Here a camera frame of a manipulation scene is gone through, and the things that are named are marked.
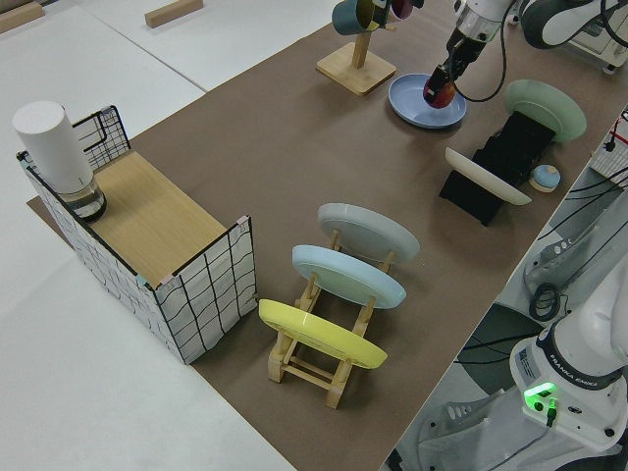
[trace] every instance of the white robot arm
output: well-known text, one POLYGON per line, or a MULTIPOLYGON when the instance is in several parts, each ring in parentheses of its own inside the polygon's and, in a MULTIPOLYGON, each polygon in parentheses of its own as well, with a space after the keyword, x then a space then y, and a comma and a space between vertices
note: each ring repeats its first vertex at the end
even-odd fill
POLYGON ((603 451, 626 428, 628 255, 573 313, 516 344, 510 372, 533 420, 603 451))
POLYGON ((526 41, 547 49, 564 44, 604 11, 628 0, 456 0, 456 28, 446 44, 447 58, 428 79, 423 97, 434 108, 448 105, 455 94, 453 82, 474 62, 497 34, 510 11, 521 22, 526 41))

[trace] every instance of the wire mesh panel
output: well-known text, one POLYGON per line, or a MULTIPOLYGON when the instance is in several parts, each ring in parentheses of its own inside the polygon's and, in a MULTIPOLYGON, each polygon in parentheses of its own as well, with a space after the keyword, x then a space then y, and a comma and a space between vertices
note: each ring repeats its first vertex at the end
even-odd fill
POLYGON ((250 218, 238 221, 155 294, 186 363, 213 347, 257 305, 250 218))
MULTIPOLYGON (((94 170, 131 148, 115 107, 80 121, 75 130, 94 170)), ((238 220, 154 288, 68 207, 27 152, 18 160, 82 263, 184 363, 212 348, 257 305, 249 217, 238 220)))
POLYGON ((625 186, 628 170, 628 111, 617 118, 591 159, 591 168, 613 183, 625 186))

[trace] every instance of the brown table mat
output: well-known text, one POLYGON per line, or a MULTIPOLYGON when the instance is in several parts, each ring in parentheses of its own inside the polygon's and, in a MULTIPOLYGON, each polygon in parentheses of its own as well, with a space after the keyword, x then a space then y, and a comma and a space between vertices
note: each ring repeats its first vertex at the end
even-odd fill
MULTIPOLYGON (((447 2, 435 2, 396 24, 396 32, 373 34, 370 50, 397 66, 393 79, 429 74, 444 58, 453 22, 447 2)), ((267 380, 276 336, 256 313, 194 363, 302 471, 379 469, 628 101, 622 72, 606 76, 569 49, 533 49, 509 27, 506 83, 538 79, 562 89, 583 108, 589 128, 544 156, 562 173, 556 192, 522 185, 533 203, 504 205, 486 228, 438 193, 449 172, 445 147, 467 156, 482 147, 507 118, 503 93, 469 103, 459 127, 413 128, 388 103, 391 80, 358 97, 315 71, 319 59, 349 40, 324 27, 132 140, 218 220, 252 216, 261 297, 293 303, 302 292, 291 248, 327 243, 317 225, 321 204, 370 208, 421 241, 419 257, 391 271, 406 300, 376 311, 366 334, 389 359, 374 371, 353 370, 339 410, 324 405, 323 390, 291 375, 280 385, 267 380)), ((459 85, 484 95, 499 74, 495 40, 459 85)), ((156 99, 168 92, 155 90, 156 99)), ((357 309, 322 296, 316 312, 350 326, 357 309)))

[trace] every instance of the cable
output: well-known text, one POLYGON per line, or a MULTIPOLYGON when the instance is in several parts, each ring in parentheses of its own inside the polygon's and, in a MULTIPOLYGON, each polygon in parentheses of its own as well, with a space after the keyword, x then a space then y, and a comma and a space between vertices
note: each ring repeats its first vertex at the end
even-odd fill
POLYGON ((615 121, 615 125, 612 127, 612 132, 610 133, 610 141, 604 143, 604 150, 606 152, 612 152, 615 150, 615 136, 617 135, 617 125, 619 125, 619 119, 615 121))
POLYGON ((592 199, 591 201, 589 201, 586 204, 583 204, 582 206, 580 206, 578 209, 576 209, 574 212, 572 212, 569 216, 565 217, 562 221, 560 221, 558 224, 556 224, 553 228, 551 228, 549 231, 547 231, 545 234, 541 235, 539 238, 537 238, 537 240, 542 240, 544 238, 546 238, 547 236, 551 235, 556 229, 558 229, 560 226, 562 226, 563 224, 565 224, 567 221, 569 221, 571 218, 573 218, 576 214, 578 214, 580 211, 582 211, 583 209, 585 209, 587 206, 589 206, 590 204, 595 203, 596 201, 598 201, 600 198, 602 198, 605 194, 607 194, 608 192, 611 192, 610 190, 605 191, 602 194, 599 194, 598 196, 594 197, 594 199, 592 199))
POLYGON ((519 449, 517 449, 514 453, 512 453, 510 456, 508 456, 505 460, 499 462, 498 464, 496 464, 495 466, 493 466, 491 469, 489 469, 489 471, 494 471, 496 469, 498 469, 502 464, 507 463, 508 461, 510 461, 512 458, 514 458, 517 454, 519 454, 521 451, 525 451, 526 449, 528 449, 530 446, 532 446, 533 444, 535 444, 536 442, 538 442, 539 440, 541 440, 546 433, 548 432, 548 430, 550 429, 550 427, 545 427, 545 429, 543 430, 543 433, 540 434, 538 437, 536 437, 535 439, 533 439, 531 442, 529 442, 527 445, 521 446, 519 449))
POLYGON ((608 22, 608 16, 606 15, 606 0, 600 1, 600 18, 602 18, 602 24, 604 26, 604 29, 610 35, 613 41, 618 43, 620 46, 628 47, 628 42, 619 37, 608 22))
POLYGON ((489 360, 489 361, 458 361, 453 360, 453 363, 458 363, 459 365, 491 365, 493 363, 500 363, 501 361, 506 361, 510 356, 506 356, 505 358, 500 358, 499 360, 489 360))
POLYGON ((519 336, 504 337, 502 339, 497 339, 497 340, 483 341, 482 343, 476 343, 475 345, 465 346, 462 349, 463 350, 473 350, 474 348, 481 348, 483 346, 495 345, 496 343, 503 343, 505 341, 522 340, 522 339, 527 339, 528 337, 536 337, 538 334, 539 334, 538 332, 533 332, 531 334, 521 334, 519 336))
MULTIPOLYGON (((471 336, 471 339, 473 339, 477 343, 482 343, 482 341, 480 339, 478 339, 476 336, 471 336)), ((496 348, 493 348, 490 345, 483 345, 483 346, 485 346, 486 348, 488 348, 491 351, 494 351, 495 353, 501 353, 502 355, 509 355, 510 354, 510 352, 497 350, 496 348)))
POLYGON ((606 177, 604 180, 602 180, 601 182, 597 182, 597 183, 593 183, 590 184, 588 186, 583 186, 582 188, 574 188, 574 189, 570 189, 569 192, 570 193, 579 193, 580 191, 586 191, 587 189, 591 189, 591 188, 595 188, 596 186, 600 186, 601 184, 604 184, 612 179, 614 179, 615 177, 617 177, 619 174, 623 174, 624 172, 626 172, 628 170, 628 167, 624 167, 621 170, 618 170, 617 172, 615 172, 614 174, 612 174, 610 177, 606 177))
POLYGON ((560 309, 561 292, 556 285, 552 283, 541 283, 539 287, 534 291, 530 306, 528 308, 528 314, 534 320, 539 322, 547 322, 556 317, 558 310, 560 309), (547 310, 548 312, 540 314, 540 310, 547 310))
POLYGON ((590 194, 588 196, 578 196, 578 197, 573 197, 573 198, 565 198, 565 201, 578 201, 580 199, 589 199, 589 198, 595 198, 596 196, 604 196, 607 193, 613 193, 614 191, 619 191, 620 189, 624 189, 626 187, 628 187, 628 185, 624 184, 624 185, 617 186, 615 188, 610 188, 610 189, 606 190, 604 193, 596 193, 596 194, 590 194))
POLYGON ((589 262, 591 262, 591 260, 593 260, 596 255, 598 255, 602 249, 615 237, 617 236, 622 229, 624 229, 626 226, 628 225, 628 221, 624 221, 624 224, 622 224, 621 226, 619 226, 619 229, 617 231, 615 231, 614 233, 612 233, 612 235, 600 246, 600 248, 598 248, 598 250, 596 250, 594 252, 593 255, 591 255, 587 260, 585 260, 585 263, 583 263, 582 265, 580 265, 580 268, 578 268, 571 277, 569 277, 567 279, 567 281, 565 282, 565 286, 568 286, 572 280, 578 275, 578 273, 585 268, 585 266, 587 266, 587 264, 589 264, 589 262))
MULTIPOLYGON (((510 2, 510 5, 508 5, 508 8, 506 8, 505 13, 503 14, 501 23, 499 24, 499 45, 501 47, 501 78, 499 79, 499 85, 497 86, 497 88, 495 89, 493 93, 491 93, 489 96, 485 98, 471 98, 465 95, 462 91, 460 91, 460 89, 458 88, 458 85, 455 84, 455 80, 452 80, 451 83, 453 84, 453 89, 456 91, 456 93, 458 93, 465 100, 470 101, 472 103, 484 103, 485 101, 489 101, 492 98, 494 98, 501 91, 501 88, 503 87, 503 83, 506 80, 506 69, 507 69, 506 46, 505 46, 505 40, 503 38, 503 27, 506 23, 506 19, 508 18, 508 13, 512 9, 512 7, 514 7, 517 1, 518 0, 512 0, 512 2, 510 2)), ((451 49, 451 54, 449 55, 449 60, 447 61, 447 73, 449 74, 450 77, 453 77, 453 72, 452 72, 451 67, 452 67, 453 55, 456 51, 456 47, 457 47, 457 44, 453 46, 453 48, 451 49)))
POLYGON ((622 185, 620 183, 624 183, 626 180, 628 180, 628 176, 626 176, 623 179, 621 179, 620 181, 618 181, 616 183, 616 186, 613 186, 612 188, 606 189, 602 193, 589 194, 587 196, 581 196, 581 197, 573 196, 571 198, 565 198, 565 201, 575 201, 577 199, 587 199, 587 198, 593 198, 593 197, 596 197, 596 196, 604 196, 607 193, 611 193, 613 191, 617 191, 618 189, 625 188, 626 185, 622 185))

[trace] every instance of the white plate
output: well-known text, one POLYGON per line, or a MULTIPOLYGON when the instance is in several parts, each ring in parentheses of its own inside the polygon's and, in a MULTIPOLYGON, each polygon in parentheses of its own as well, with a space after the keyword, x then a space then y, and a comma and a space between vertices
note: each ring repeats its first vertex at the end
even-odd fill
POLYGON ((453 167, 453 170, 464 175, 470 181, 477 183, 497 198, 517 206, 522 206, 532 201, 530 196, 522 193, 514 186, 506 183, 471 159, 467 159, 464 155, 449 147, 445 149, 445 158, 450 166, 453 167))
POLYGON ((380 213, 345 203, 328 203, 318 209, 318 222, 328 236, 340 231, 342 247, 369 260, 383 262, 391 251, 393 263, 412 260, 419 241, 404 226, 380 213))
POLYGON ((386 273, 330 248, 297 245, 292 249, 292 266, 306 280, 316 274, 317 287, 362 306, 371 296, 380 309, 397 307, 405 299, 405 289, 386 273))

